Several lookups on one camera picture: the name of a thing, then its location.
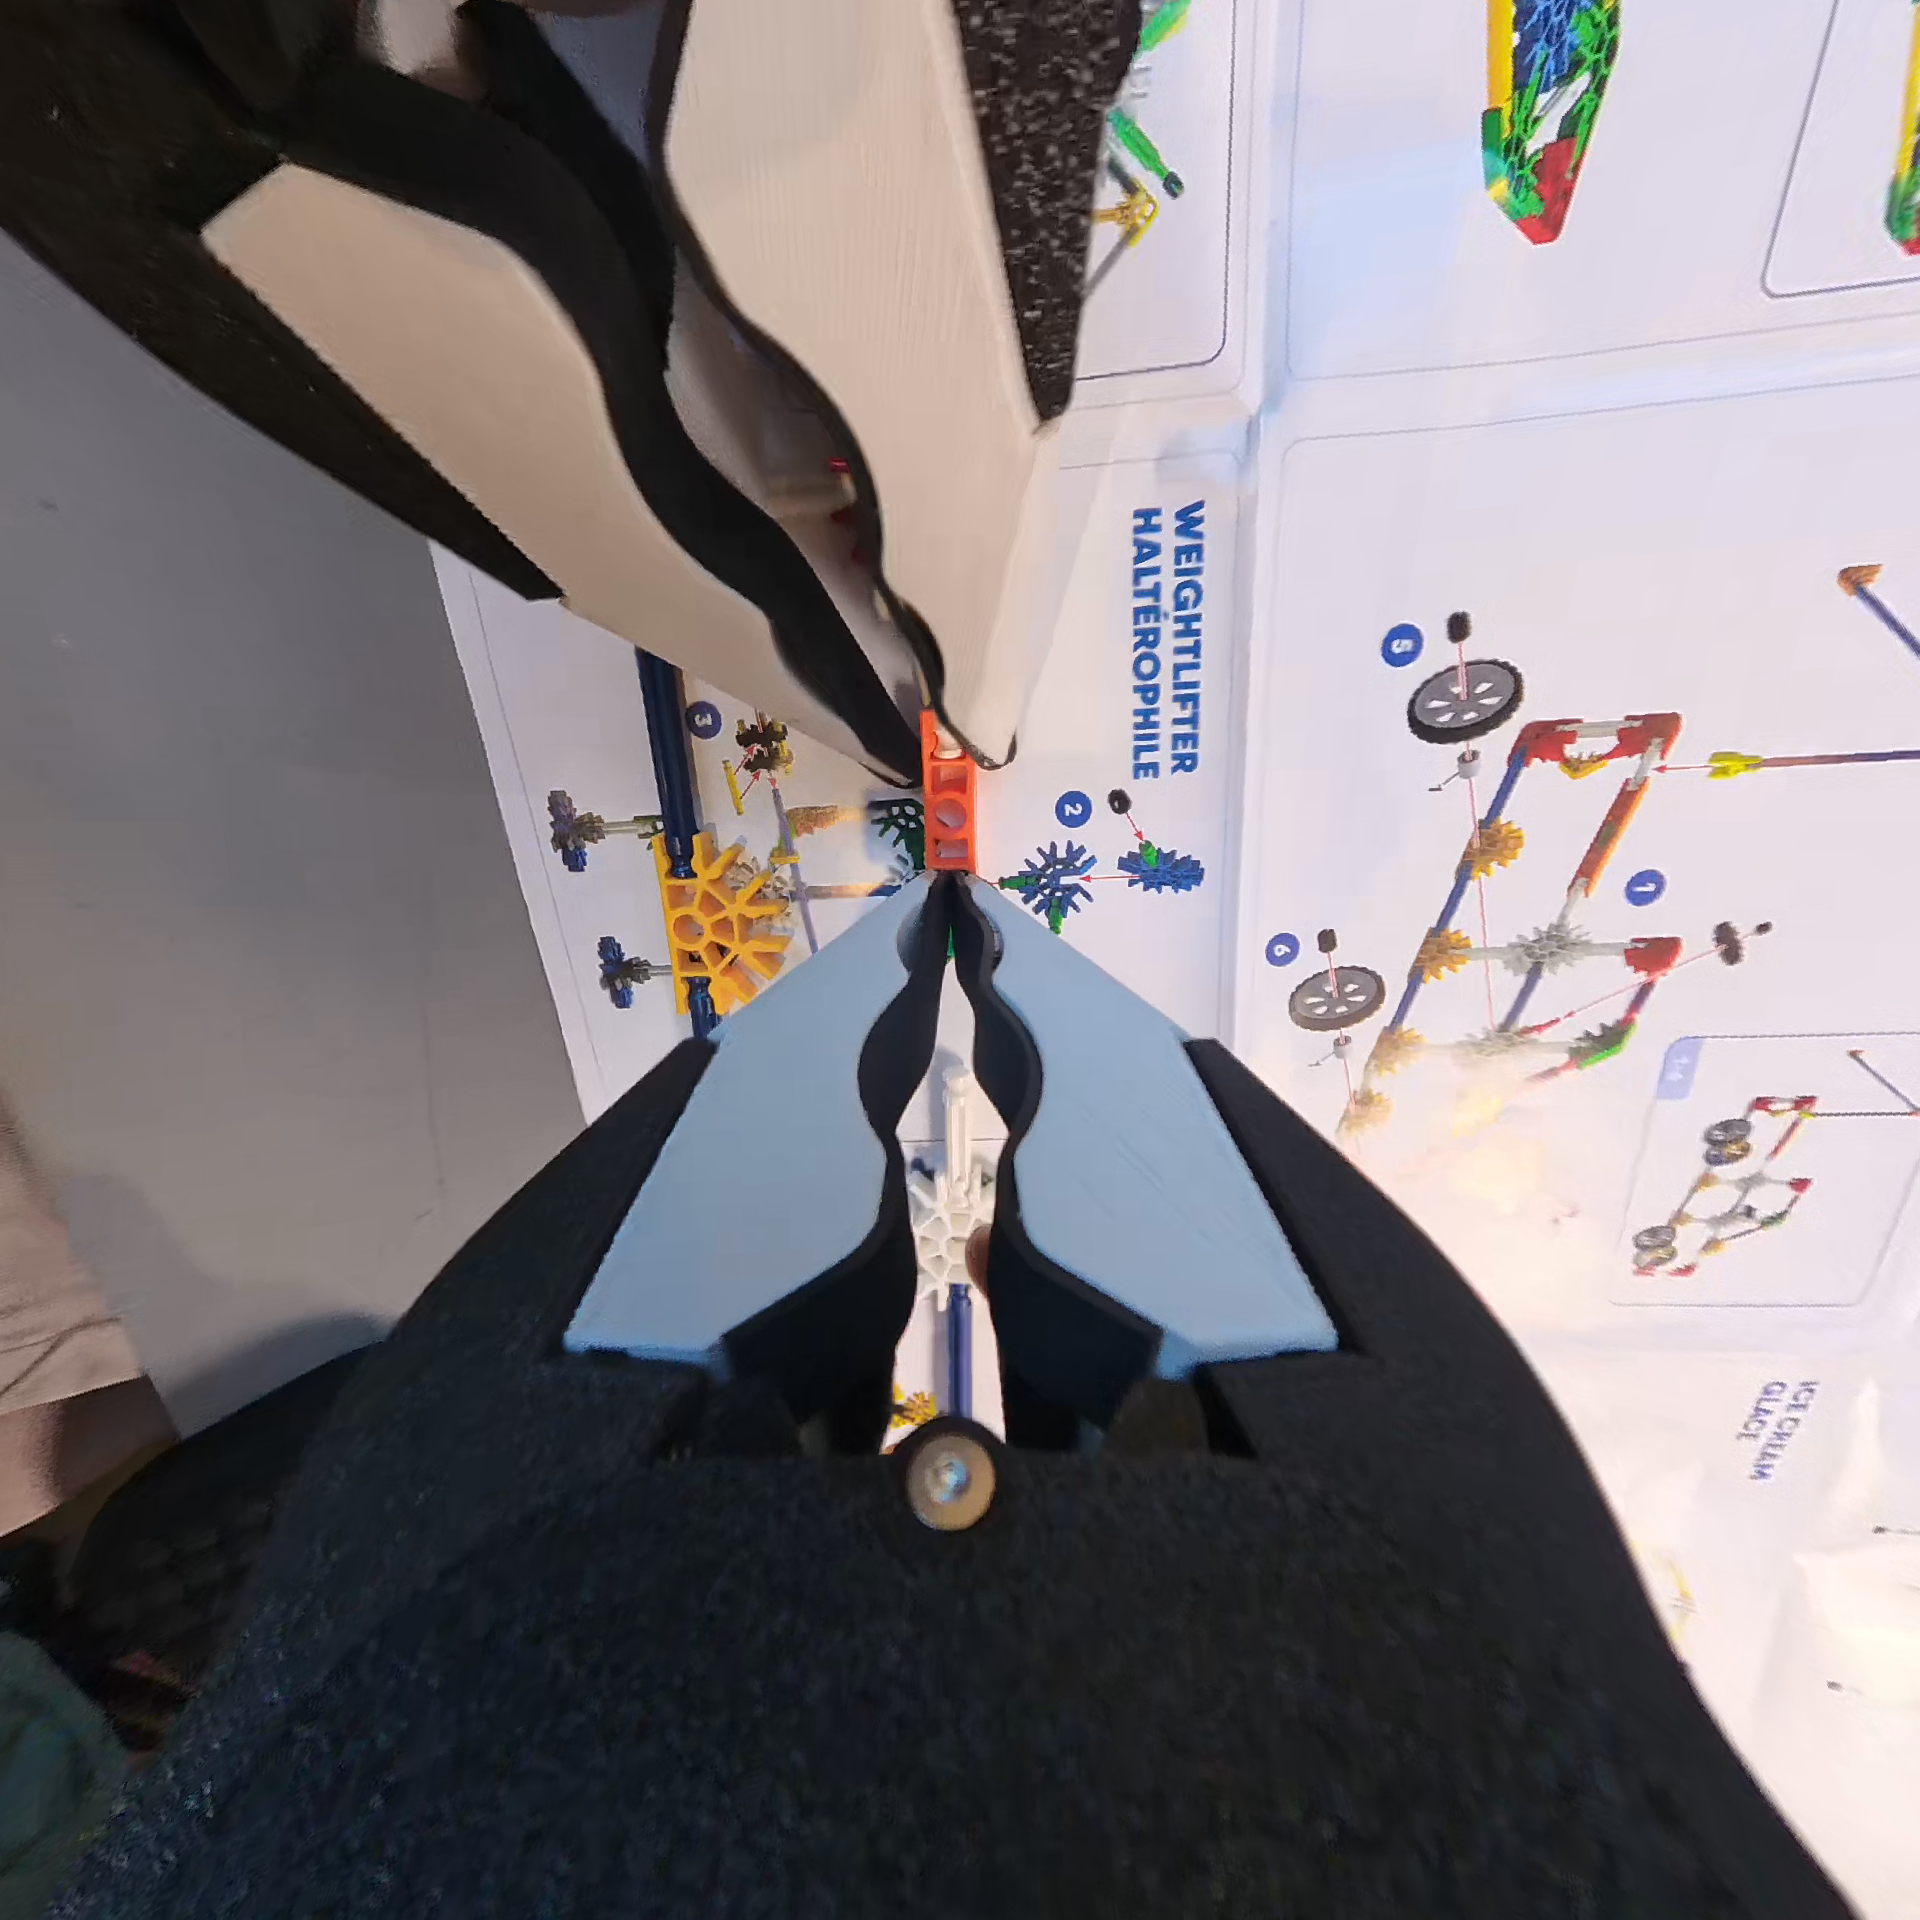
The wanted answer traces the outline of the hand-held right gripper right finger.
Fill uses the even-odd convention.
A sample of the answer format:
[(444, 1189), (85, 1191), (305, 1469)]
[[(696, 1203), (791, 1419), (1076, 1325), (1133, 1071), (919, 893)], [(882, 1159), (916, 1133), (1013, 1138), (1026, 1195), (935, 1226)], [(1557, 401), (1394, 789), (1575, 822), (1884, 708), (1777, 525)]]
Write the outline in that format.
[(1332, 1354), (1185, 1033), (982, 881), (951, 882), (951, 947), (1006, 1122), (988, 1260), (1006, 1439), (1071, 1450), (1140, 1383)]

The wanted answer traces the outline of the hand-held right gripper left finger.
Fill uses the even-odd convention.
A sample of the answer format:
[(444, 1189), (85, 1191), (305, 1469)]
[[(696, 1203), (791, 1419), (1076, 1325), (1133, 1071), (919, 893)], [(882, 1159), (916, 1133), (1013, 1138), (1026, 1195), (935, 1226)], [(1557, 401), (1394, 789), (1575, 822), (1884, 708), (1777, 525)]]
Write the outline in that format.
[(916, 1299), (898, 1122), (937, 1045), (922, 875), (711, 1037), (565, 1330), (566, 1354), (694, 1365), (872, 1450)]

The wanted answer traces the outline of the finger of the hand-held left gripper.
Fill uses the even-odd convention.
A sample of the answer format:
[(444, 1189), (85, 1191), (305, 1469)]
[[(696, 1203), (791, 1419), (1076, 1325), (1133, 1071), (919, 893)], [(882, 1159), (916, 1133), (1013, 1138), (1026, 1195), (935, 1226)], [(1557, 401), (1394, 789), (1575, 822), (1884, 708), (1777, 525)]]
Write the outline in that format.
[(1057, 427), (1028, 389), (938, 2), (668, 4), (646, 138), (712, 298), (847, 436), (878, 589), (1004, 765), (1046, 651)]
[(801, 543), (706, 458), (642, 267), (537, 138), (437, 89), (312, 89), (201, 231), (576, 618), (895, 785), (921, 733)]

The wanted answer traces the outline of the yellow round connector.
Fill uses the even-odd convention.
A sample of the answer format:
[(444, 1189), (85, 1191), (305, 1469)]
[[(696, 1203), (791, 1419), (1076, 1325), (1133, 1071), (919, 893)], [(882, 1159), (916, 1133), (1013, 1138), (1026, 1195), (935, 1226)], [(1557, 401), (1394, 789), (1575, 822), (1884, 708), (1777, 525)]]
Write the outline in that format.
[(711, 1013), (729, 1017), (783, 972), (789, 902), (768, 892), (769, 875), (744, 844), (722, 846), (712, 829), (693, 836), (685, 873), (665, 831), (652, 853), (676, 1005), (690, 1014), (693, 993), (703, 987)]

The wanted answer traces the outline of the orange connector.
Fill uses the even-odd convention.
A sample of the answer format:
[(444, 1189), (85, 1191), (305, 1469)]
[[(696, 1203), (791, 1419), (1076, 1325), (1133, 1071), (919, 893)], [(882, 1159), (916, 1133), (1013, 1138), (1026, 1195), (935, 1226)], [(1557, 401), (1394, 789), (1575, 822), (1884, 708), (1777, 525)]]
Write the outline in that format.
[(976, 873), (976, 764), (933, 708), (919, 715), (922, 868)]

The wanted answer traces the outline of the white snowflake connector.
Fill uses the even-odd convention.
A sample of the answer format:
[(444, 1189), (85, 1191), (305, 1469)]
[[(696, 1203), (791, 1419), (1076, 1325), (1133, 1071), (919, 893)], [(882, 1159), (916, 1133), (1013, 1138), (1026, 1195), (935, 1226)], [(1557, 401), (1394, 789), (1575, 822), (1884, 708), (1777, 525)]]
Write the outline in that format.
[(953, 1285), (969, 1285), (969, 1243), (997, 1211), (997, 1172), (978, 1146), (962, 1154), (943, 1148), (904, 1166), (908, 1222), (916, 1255), (916, 1301), (948, 1306)]

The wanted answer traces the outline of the large printed instruction sheet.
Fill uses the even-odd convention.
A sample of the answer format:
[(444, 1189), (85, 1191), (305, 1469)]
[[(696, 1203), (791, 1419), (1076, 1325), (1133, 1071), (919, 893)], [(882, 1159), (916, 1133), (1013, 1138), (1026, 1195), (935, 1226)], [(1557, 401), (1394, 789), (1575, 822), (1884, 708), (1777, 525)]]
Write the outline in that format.
[[(1477, 948), (1440, 801), (1389, 743), (1367, 623), (1465, 589), (1545, 668), (1481, 774), (1551, 853), (1626, 828), (1719, 722), (1890, 722), (1913, 674), (1812, 611), (1852, 535), (1916, 540), (1916, 375), (1625, 412), (1282, 406), (1261, 566), (1274, 719), (1248, 905), (1357, 910), (1334, 1052), (1301, 955), (1255, 1060), (1190, 1039), (1329, 1354), (1135, 1385), (1074, 1446), (970, 1419), (892, 1457), (678, 1454), (485, 1563), (552, 1617), (503, 1667), (554, 1733), (560, 1809), (618, 1843), (613, 1916), (1849, 1916), (1801, 1846), (1903, 1814), (1916, 1916), (1916, 806), (1657, 801), (1702, 908), (1788, 908), (1784, 957), (1655, 1017), (1661, 1067), (1551, 1025), (1596, 969), (1592, 873)], [(1289, 772), (1274, 765), (1297, 755)]]

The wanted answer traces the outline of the green cloth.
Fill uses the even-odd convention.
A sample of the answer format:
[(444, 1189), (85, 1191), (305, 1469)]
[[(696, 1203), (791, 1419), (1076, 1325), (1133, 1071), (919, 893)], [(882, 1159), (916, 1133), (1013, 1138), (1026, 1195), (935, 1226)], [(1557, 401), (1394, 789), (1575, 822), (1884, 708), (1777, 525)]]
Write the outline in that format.
[(1, 1634), (1, 1916), (46, 1916), (127, 1777), (108, 1716), (30, 1638)]

